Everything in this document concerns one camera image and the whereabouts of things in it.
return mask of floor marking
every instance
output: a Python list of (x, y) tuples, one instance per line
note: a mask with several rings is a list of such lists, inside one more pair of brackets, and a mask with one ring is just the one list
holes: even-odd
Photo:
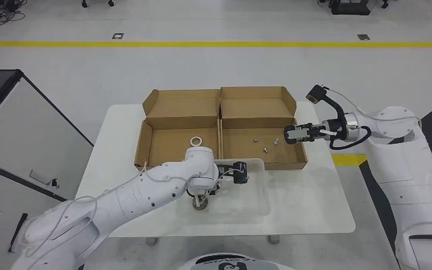
[(432, 42), (321, 41), (0, 41), (0, 47), (294, 47), (294, 48), (431, 48)]
[(331, 155), (335, 166), (359, 166), (367, 160), (366, 155)]

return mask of transparent container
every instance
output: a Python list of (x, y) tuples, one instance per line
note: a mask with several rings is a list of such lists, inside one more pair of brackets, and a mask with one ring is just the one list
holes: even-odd
[(231, 177), (220, 181), (221, 189), (209, 196), (209, 204), (202, 211), (192, 206), (192, 197), (183, 195), (176, 203), (179, 221), (193, 224), (254, 223), (270, 213), (267, 182), (268, 174), (262, 159), (217, 159), (217, 165), (246, 163), (248, 182), (235, 184)]

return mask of white ring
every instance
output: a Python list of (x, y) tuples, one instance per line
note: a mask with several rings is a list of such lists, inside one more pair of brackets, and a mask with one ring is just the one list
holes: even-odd
[[(197, 144), (194, 144), (192, 141), (195, 140), (195, 139), (198, 139), (200, 142), (197, 143)], [(202, 144), (203, 144), (203, 140), (200, 137), (198, 137), (198, 136), (195, 136), (192, 139), (190, 139), (190, 145), (192, 145), (192, 146), (200, 146)]]

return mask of cardboard box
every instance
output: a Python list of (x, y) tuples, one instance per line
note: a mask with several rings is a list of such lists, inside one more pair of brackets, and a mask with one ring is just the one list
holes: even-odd
[(135, 166), (142, 169), (167, 161), (182, 161), (190, 139), (202, 138), (202, 146), (220, 156), (220, 90), (153, 90), (142, 104), (142, 122)]
[(258, 157), (265, 169), (302, 169), (307, 163), (303, 144), (289, 145), (283, 136), (286, 125), (296, 124), (296, 107), (285, 87), (223, 87), (221, 158)]

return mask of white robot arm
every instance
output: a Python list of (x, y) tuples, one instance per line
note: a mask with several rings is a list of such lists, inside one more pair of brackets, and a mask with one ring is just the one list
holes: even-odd
[[(432, 269), (432, 152), (416, 121), (418, 118), (403, 107), (388, 107), (373, 117), (358, 107), (355, 112), (344, 113), (327, 96), (327, 90), (330, 89), (316, 85), (306, 98), (314, 104), (322, 100), (331, 105), (337, 111), (337, 119), (317, 125), (286, 126), (286, 142), (295, 144), (323, 138), (330, 141), (333, 150), (363, 142), (371, 172), (396, 220), (396, 256), (401, 268)], [(404, 141), (382, 144), (372, 138), (404, 138)], [(353, 143), (334, 146), (335, 140)]]
[(119, 226), (178, 199), (186, 187), (211, 190), (218, 176), (213, 151), (192, 147), (182, 162), (144, 171), (97, 198), (63, 202), (21, 230), (28, 246), (12, 269), (75, 270)]

